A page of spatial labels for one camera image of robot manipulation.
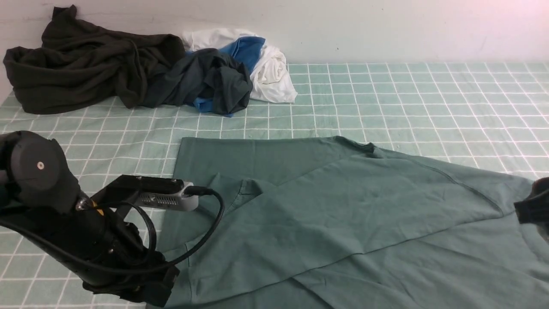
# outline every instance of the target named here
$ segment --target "grid pattern fabric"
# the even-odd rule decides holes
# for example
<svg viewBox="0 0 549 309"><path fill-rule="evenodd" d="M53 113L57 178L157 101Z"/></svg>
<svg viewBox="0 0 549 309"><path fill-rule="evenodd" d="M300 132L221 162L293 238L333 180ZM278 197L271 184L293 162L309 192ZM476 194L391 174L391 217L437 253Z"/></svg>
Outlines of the grid pattern fabric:
<svg viewBox="0 0 549 309"><path fill-rule="evenodd" d="M0 129L56 139L89 194L120 174L170 177L185 136L342 135L530 179L549 176L547 63L291 64L289 71L299 93L295 104L254 101L232 118L191 107L130 110L117 98L60 115L31 115L9 96L0 106ZM160 227L163 211L148 213ZM128 219L144 237L138 216L131 212ZM143 307L92 296L78 277L18 234L0 228L0 238L0 309Z"/></svg>

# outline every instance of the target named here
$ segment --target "black cable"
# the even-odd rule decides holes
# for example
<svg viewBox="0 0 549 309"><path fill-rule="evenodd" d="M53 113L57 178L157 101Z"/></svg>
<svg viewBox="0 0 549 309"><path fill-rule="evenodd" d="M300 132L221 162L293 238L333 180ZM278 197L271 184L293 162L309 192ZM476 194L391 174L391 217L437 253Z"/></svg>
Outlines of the black cable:
<svg viewBox="0 0 549 309"><path fill-rule="evenodd" d="M139 213L141 218L143 218L143 221L145 221L145 226L147 227L147 234L149 236L149 248L147 249L147 253L145 253L145 256L143 257L143 259L141 259L137 263L131 263L130 266L145 264L153 256L153 252L156 250L157 236L156 236L156 229L154 228L153 221L150 219L150 217L141 207L136 206L130 202L121 201L121 202L103 203L103 204L97 205L97 207L85 209L85 211L105 209L105 208L120 208L123 205L131 206L133 209L137 210L137 213Z"/></svg>
<svg viewBox="0 0 549 309"><path fill-rule="evenodd" d="M217 200L219 201L219 212L217 213L217 217L215 218L214 222L212 223L210 229L206 232L206 234L204 234L204 236L200 239L200 241L196 245L194 245L189 251L185 252L180 257L177 257L177 258L175 258L174 260L172 260L170 262L167 262L167 263L164 263L162 265L158 265L158 266L155 266L155 267L152 267L152 268L148 268L148 269L117 269L117 268L110 268L110 267L105 267L105 266L101 266L101 265L98 265L98 264L94 264L94 263L88 262L86 260L83 260L83 259L81 259L81 258L79 258L79 257L77 257L77 256L75 256L75 255L73 255L69 252L66 252L65 250L59 248L57 245L51 243L47 239L44 239L41 236L36 235L36 234L34 234L34 233L32 233L28 230L20 229L17 225L14 225L10 222L7 222L7 221L4 221L4 220L0 219L0 225L4 226L4 227L6 227L10 230L15 231L15 232L21 234L24 237L27 237L29 240L34 240L36 242L39 242L40 244L49 247L49 249L51 249L52 251L55 251L55 253L58 253L58 254L62 255L64 258L72 260L76 263L82 264L83 266L86 266L89 269L95 269L97 271L107 272L107 273L112 273L112 274L119 274L119 275L148 274L148 273L158 272L158 271L161 271L165 268L175 266L175 265L181 263L182 261L188 259L189 256L191 256L198 249L200 249L200 247L202 247L204 245L204 243L210 238L210 236L214 233L214 230L219 225L219 222L221 221L221 218L223 217L223 212L225 211L225 204L223 202L223 198L221 197L221 195L219 195L219 193L217 193L216 191L214 191L210 188L206 188L206 187L190 186L190 187L187 187L187 189L185 190L185 193L187 193L188 195L199 195L199 196L201 196L201 195L213 195L213 196L215 196L217 198Z"/></svg>

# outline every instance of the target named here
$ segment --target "yellow label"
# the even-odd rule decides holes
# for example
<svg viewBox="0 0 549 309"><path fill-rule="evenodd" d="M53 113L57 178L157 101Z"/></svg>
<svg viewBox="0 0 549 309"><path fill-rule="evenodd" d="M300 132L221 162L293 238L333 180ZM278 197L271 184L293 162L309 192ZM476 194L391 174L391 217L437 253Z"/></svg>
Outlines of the yellow label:
<svg viewBox="0 0 549 309"><path fill-rule="evenodd" d="M97 203L95 201L92 201L93 202L93 208L96 208L97 207ZM105 213L103 213L103 210L102 209L98 209L97 212L101 215L101 216L104 216Z"/></svg>

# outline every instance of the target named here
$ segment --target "green t-shirt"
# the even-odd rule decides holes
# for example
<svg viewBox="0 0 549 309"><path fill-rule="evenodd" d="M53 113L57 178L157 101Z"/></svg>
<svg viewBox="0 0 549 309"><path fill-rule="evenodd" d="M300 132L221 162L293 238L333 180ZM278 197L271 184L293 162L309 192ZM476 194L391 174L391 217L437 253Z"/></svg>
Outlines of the green t-shirt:
<svg viewBox="0 0 549 309"><path fill-rule="evenodd" d="M531 182L343 137L185 138L175 178L227 210L166 308L549 308L549 244L513 202ZM217 201L167 212L168 260Z"/></svg>

